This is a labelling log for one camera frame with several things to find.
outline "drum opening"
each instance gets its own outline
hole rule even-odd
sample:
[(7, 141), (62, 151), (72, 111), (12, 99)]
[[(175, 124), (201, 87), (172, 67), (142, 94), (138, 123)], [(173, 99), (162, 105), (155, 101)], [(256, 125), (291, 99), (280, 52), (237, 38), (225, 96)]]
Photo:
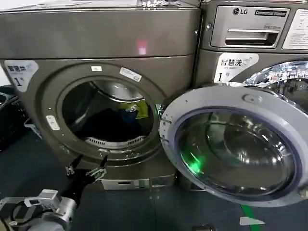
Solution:
[(96, 80), (80, 84), (65, 97), (63, 118), (81, 140), (106, 149), (141, 144), (154, 117), (146, 99), (123, 84)]

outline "black cable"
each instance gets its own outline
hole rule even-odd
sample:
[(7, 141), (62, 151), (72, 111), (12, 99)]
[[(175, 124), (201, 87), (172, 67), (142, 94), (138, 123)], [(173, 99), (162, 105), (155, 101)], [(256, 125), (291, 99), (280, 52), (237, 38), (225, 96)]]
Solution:
[[(14, 205), (14, 208), (12, 209), (11, 214), (10, 214), (11, 221), (16, 221), (15, 217), (14, 217), (14, 211), (18, 206), (22, 206), (22, 205), (25, 205), (24, 201), (20, 201), (20, 202), (18, 202), (17, 204)], [(43, 215), (44, 213), (47, 213), (47, 212), (52, 212), (52, 210), (46, 209), (46, 210), (40, 211), (40, 212), (34, 214), (32, 217), (30, 217), (26, 221), (23, 221), (23, 222), (20, 222), (20, 223), (17, 222), (17, 225), (19, 225), (19, 226), (25, 225), (25, 224), (29, 223), (30, 221), (32, 221), (33, 219), (38, 218), (38, 217), (40, 217), (41, 215)]]
[(0, 221), (4, 225), (6, 231), (10, 231), (10, 228), (9, 228), (8, 224), (5, 222), (5, 220), (1, 216), (0, 216)]

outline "yellow cloth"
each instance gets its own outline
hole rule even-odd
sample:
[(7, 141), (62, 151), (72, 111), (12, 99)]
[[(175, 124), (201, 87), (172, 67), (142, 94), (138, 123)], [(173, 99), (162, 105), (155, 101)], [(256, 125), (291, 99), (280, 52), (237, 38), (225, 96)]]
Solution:
[(138, 111), (136, 119), (149, 117), (149, 108), (145, 100), (141, 100), (137, 103), (121, 103), (120, 109), (125, 109), (128, 112)]

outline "door glass window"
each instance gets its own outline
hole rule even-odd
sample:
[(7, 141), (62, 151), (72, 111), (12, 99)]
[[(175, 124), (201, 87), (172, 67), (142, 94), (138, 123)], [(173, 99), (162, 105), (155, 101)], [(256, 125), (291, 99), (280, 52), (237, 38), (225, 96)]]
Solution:
[(308, 61), (285, 62), (265, 68), (244, 83), (284, 95), (308, 112)]
[(78, 138), (102, 148), (137, 145), (153, 127), (153, 113), (143, 96), (111, 81), (73, 88), (64, 99), (62, 114)]
[(187, 168), (207, 185), (242, 196), (288, 184), (295, 162), (288, 145), (261, 121), (228, 110), (195, 115), (176, 140)]

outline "lg logo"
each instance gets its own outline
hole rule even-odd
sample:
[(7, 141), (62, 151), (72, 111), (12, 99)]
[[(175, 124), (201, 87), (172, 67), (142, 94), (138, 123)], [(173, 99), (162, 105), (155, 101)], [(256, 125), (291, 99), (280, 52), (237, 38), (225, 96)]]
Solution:
[(243, 10), (243, 9), (239, 9), (239, 8), (234, 8), (233, 9), (233, 14), (234, 15), (238, 15), (238, 14), (247, 14), (248, 10)]

